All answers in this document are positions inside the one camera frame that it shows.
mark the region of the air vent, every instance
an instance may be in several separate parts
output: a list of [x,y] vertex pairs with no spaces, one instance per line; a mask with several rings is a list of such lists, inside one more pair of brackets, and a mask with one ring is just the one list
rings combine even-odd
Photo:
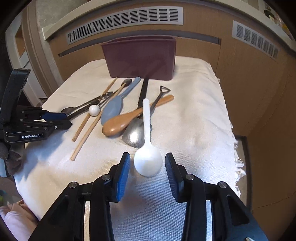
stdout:
[[278,56],[279,50],[272,42],[260,33],[237,21],[233,21],[232,37],[253,46],[274,59]]
[[156,6],[134,8],[116,12],[92,20],[79,28],[73,29],[71,32],[66,34],[66,38],[68,44],[72,44],[88,36],[107,30],[144,24],[183,25],[183,8],[175,6]]

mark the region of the chopstick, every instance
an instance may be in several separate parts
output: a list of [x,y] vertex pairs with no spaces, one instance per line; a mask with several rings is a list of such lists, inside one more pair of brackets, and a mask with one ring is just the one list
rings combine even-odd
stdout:
[[[110,98],[110,100],[112,100],[114,97],[116,97],[124,88],[124,86],[126,85],[126,83],[124,83],[117,91],[116,93]],[[94,122],[91,124],[91,126],[89,127],[89,129],[87,130],[87,132],[84,134],[84,136],[82,137],[81,141],[79,142],[79,144],[77,145],[76,149],[74,150],[74,153],[71,156],[71,160],[75,161],[79,151],[81,150],[83,144],[86,142],[87,138],[89,137],[89,135],[91,134],[92,130],[95,128],[95,126],[97,125],[97,123],[99,122],[99,120],[101,119],[102,116],[102,111],[99,113],[99,115],[96,117],[96,119],[94,120]]]
[[[117,80],[117,77],[108,85],[108,87],[105,89],[105,91],[103,92],[103,94],[107,93],[108,90],[111,88],[111,86],[115,83],[115,81]],[[82,129],[85,127],[87,121],[90,118],[90,113],[87,113],[86,117],[84,118],[83,122],[81,123],[81,125],[79,126],[78,130],[76,131],[75,135],[72,138],[72,141],[76,141],[78,136],[80,135]]]

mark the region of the blue spoon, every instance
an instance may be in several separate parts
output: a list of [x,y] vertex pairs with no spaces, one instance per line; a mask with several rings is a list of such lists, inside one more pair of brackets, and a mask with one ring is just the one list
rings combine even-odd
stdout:
[[104,125],[107,120],[120,114],[123,107],[123,98],[126,97],[133,88],[135,88],[140,80],[140,77],[135,78],[135,80],[126,88],[126,90],[122,94],[117,95],[106,104],[105,108],[102,110],[102,125]]

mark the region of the wooden spoon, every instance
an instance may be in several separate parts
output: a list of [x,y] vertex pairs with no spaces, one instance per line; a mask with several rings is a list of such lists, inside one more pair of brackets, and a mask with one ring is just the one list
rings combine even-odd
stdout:
[[[175,97],[173,95],[167,95],[167,96],[161,98],[155,107],[163,105],[165,103],[168,103],[168,102],[172,101],[174,98]],[[126,128],[128,126],[128,124],[132,121],[132,119],[134,119],[138,115],[142,114],[142,112],[143,112],[143,108],[139,108],[139,109],[136,109],[132,112],[128,112],[123,115],[117,115],[117,116],[109,119],[103,125],[102,133],[107,137],[114,136],[114,135],[118,134],[119,132],[124,130],[124,128]]]

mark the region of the white plastic spoon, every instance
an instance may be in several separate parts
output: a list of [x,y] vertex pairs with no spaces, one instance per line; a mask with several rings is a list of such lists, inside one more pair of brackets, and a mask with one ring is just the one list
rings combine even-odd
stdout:
[[148,177],[159,172],[163,159],[160,150],[150,141],[150,106],[147,98],[143,100],[143,120],[145,144],[137,150],[133,162],[137,172]]

